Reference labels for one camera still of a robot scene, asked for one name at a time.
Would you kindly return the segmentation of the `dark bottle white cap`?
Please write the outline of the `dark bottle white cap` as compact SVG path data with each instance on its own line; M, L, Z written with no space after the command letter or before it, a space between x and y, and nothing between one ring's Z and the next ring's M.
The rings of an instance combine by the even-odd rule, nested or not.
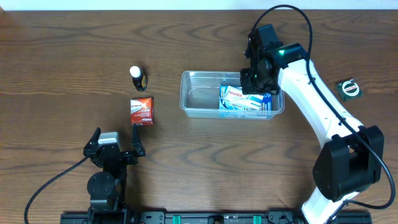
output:
M147 88L147 78L144 72L138 66L132 66L129 69L132 76L132 82L138 91L145 91Z

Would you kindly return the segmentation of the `clear plastic container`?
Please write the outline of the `clear plastic container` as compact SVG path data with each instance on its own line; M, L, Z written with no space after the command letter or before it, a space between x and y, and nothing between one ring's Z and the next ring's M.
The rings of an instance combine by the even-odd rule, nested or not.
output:
M240 86L238 72L185 71L180 86L180 107L194 118L272 119L285 109L284 92L271 96L269 111L220 109L220 87Z

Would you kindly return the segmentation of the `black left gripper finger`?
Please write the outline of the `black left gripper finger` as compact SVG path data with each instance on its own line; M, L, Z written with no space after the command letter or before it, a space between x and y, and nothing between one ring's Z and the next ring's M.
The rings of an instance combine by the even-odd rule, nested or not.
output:
M90 139L90 144L97 144L98 139L100 138L100 134L101 134L101 129L97 127Z
M142 151L142 141L139 137L139 133L137 130L137 125L134 124L132 126L132 141L131 141L132 147L135 151Z

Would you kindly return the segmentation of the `blue Kool Fever box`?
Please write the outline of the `blue Kool Fever box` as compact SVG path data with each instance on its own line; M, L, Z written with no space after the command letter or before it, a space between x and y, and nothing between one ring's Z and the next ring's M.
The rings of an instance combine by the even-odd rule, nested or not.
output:
M229 85L221 85L220 86L220 100L219 100L219 109L220 110L227 110L223 105L222 105L222 99L221 99L221 94L223 90ZM262 99L262 110L258 111L270 111L272 109L272 95L269 93L262 94L264 97Z

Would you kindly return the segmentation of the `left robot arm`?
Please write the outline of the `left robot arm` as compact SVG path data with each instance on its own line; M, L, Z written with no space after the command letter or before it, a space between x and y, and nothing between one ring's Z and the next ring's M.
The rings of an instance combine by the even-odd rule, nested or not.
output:
M117 132L103 133L96 128L83 148L83 155L102 169L92 175L87 184L90 207L96 212L120 210L124 205L127 166L138 163L146 151L139 137L137 125L132 126L131 151L122 151Z

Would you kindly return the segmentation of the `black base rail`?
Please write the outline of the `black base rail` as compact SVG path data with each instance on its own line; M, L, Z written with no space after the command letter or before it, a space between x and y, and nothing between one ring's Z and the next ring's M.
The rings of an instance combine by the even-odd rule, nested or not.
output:
M142 212L139 215L66 213L61 224L141 223L141 224L297 224L306 221L291 211L266 213L164 213Z

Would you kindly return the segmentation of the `dark green round-label packet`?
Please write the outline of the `dark green round-label packet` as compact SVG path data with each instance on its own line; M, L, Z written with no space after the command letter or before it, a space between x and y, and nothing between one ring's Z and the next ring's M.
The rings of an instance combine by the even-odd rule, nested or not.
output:
M363 95L362 90L354 79L349 79L337 83L335 89L337 90L340 98L343 101L360 98Z

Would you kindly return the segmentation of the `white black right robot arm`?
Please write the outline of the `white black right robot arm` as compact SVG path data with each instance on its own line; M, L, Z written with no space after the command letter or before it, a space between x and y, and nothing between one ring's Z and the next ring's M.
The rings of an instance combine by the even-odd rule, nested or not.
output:
M319 77L308 53L283 44L272 25L248 35L241 70L245 94L286 92L313 128L321 146L313 167L315 190L301 206L300 222L330 223L345 204L379 181L384 135L349 114Z

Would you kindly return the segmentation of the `red medicine box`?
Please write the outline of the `red medicine box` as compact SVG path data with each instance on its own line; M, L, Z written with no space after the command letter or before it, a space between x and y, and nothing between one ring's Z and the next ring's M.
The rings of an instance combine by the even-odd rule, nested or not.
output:
M131 125L148 126L154 124L154 99L136 98L130 100Z

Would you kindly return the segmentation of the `white Panadol box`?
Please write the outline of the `white Panadol box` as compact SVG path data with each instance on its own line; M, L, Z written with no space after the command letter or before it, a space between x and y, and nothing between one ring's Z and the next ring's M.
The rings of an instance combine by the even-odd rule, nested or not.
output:
M244 95L241 87L227 86L222 94L222 105L227 110L262 110L262 95Z

